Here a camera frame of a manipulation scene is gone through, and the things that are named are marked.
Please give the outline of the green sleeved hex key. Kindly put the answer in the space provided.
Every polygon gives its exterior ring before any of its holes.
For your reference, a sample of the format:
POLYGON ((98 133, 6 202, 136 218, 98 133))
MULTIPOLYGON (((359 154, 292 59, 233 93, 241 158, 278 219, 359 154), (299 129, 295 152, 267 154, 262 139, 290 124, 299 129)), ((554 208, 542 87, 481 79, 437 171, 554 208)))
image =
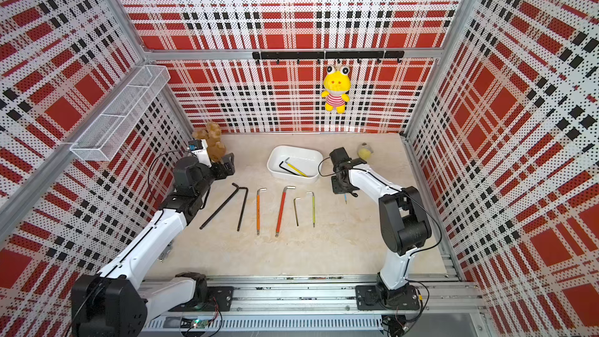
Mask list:
POLYGON ((316 197, 313 191, 308 191, 307 195, 311 197, 311 215, 312 215, 312 226, 316 226, 316 197))

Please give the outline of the yellow sleeved hex key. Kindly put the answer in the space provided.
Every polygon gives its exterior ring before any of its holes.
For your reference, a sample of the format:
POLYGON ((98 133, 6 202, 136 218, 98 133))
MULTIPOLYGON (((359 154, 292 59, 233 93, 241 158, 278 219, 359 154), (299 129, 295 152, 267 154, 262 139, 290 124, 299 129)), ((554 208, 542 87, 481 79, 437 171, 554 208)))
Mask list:
POLYGON ((302 177, 308 177, 308 175, 304 172, 302 172, 301 170, 299 170, 295 165, 291 164, 289 162, 289 158, 287 158, 284 163, 286 165, 288 165, 288 167, 290 167, 295 173, 297 173, 298 175, 302 176, 302 177))

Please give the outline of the bare steel hex key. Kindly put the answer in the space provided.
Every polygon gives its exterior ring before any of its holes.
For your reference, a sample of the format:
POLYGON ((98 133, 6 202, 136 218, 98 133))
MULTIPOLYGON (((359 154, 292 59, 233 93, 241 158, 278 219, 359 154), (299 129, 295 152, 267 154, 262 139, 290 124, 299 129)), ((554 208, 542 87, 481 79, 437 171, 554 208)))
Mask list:
POLYGON ((294 216, 295 216, 295 221, 296 221, 296 226, 300 226, 299 224, 299 214, 298 214, 298 201, 301 198, 294 198, 293 199, 293 208, 294 208, 294 216))

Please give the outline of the orange sleeved hex key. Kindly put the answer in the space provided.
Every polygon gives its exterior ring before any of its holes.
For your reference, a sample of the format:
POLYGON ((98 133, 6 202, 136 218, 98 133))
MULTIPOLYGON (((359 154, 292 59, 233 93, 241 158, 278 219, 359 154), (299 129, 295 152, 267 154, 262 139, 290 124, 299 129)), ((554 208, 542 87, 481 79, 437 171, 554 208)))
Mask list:
POLYGON ((256 231, 257 236, 261 234, 261 193, 267 191, 267 188, 260 188, 256 195, 256 231))

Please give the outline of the red sleeved hex key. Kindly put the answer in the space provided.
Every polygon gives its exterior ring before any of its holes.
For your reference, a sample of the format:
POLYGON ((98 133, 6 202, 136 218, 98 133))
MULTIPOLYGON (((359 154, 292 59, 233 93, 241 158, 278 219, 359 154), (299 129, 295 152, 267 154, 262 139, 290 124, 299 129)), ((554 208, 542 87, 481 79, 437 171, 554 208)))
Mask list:
POLYGON ((279 237, 280 232, 281 232, 281 226, 282 226, 282 217, 283 217, 283 213, 285 210, 285 199, 286 199, 286 195, 287 192, 289 190, 295 190, 296 186, 293 185, 289 185, 289 186, 285 186, 283 188, 282 191, 282 196, 281 196, 281 200, 280 200, 280 205, 279 205, 279 213, 278 213, 278 220, 277 220, 277 225, 276 225, 276 231, 275 231, 275 237, 279 237))

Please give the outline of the small black hex key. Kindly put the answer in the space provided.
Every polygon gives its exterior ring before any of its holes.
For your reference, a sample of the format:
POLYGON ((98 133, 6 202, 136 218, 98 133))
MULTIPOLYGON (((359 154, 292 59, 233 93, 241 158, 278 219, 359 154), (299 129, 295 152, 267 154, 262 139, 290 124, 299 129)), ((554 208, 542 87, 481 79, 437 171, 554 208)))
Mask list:
POLYGON ((286 167, 285 167, 285 164, 286 164, 286 163, 285 163, 284 161, 281 161, 281 162, 279 163, 279 168, 280 168, 281 170, 283 170, 284 172, 286 172, 286 173, 289 173, 289 174, 291 174, 291 175, 293 175, 293 176, 302 176, 301 174, 299 174, 299 173, 297 173, 297 172, 293 171, 292 169, 289 169, 289 167, 288 167, 288 168, 286 168, 286 167))

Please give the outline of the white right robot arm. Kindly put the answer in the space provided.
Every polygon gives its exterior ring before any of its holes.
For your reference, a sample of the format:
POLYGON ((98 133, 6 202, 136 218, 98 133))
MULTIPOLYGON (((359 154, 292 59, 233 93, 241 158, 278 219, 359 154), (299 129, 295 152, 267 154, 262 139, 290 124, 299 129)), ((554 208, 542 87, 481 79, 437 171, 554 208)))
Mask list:
POLYGON ((345 148, 329 154, 332 190, 357 196, 364 192, 377 203, 380 231, 387 246, 385 263, 373 286, 356 288, 359 310, 420 310, 421 301, 408 277, 416 254, 432 236, 427 212, 415 187, 401 187, 377 174, 363 159, 351 159, 345 148))

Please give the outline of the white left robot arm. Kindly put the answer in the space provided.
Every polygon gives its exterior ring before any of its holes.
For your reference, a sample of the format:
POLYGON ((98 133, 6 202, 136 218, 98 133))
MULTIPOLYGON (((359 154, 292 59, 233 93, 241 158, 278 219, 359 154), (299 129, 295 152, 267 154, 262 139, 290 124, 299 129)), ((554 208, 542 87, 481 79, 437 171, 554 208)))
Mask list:
POLYGON ((235 173, 234 155, 211 162, 196 150, 176 162, 175 185, 141 233, 93 276, 71 289, 68 336, 137 336, 147 321, 190 300, 204 301, 205 277, 183 273, 160 286, 141 290, 154 262, 206 205, 213 182, 235 173))

